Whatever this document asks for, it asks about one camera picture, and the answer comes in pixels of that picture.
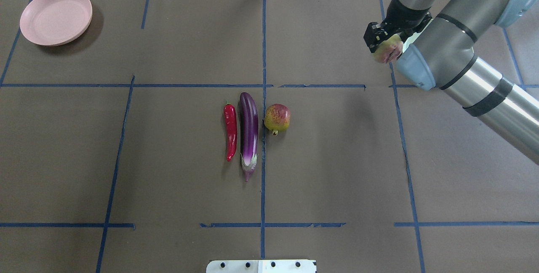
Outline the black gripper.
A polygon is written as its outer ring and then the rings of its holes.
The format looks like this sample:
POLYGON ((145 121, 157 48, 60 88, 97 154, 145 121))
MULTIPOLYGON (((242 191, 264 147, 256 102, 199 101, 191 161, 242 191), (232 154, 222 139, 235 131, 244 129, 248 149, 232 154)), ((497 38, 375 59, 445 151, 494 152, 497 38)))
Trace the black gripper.
POLYGON ((432 20, 430 9, 414 10, 406 6, 391 5, 381 27, 384 33, 381 41, 389 40, 395 34, 404 33, 406 41, 414 33, 421 33, 432 20))

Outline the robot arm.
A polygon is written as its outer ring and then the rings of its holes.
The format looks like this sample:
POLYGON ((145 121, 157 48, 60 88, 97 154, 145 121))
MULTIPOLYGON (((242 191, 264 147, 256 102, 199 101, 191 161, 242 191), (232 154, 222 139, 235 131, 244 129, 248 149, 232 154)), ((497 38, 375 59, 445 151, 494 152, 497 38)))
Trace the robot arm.
POLYGON ((538 0, 392 0, 378 31, 420 31, 396 61, 425 91, 438 88, 533 162, 538 162, 538 101, 474 52, 492 26, 510 27, 538 0))

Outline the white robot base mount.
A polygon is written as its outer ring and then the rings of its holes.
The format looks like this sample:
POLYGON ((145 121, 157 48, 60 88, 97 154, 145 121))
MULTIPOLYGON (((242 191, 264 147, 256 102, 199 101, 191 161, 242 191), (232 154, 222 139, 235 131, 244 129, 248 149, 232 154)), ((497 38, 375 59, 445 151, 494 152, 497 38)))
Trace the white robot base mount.
POLYGON ((206 273, 317 273, 314 260, 215 260, 206 273))

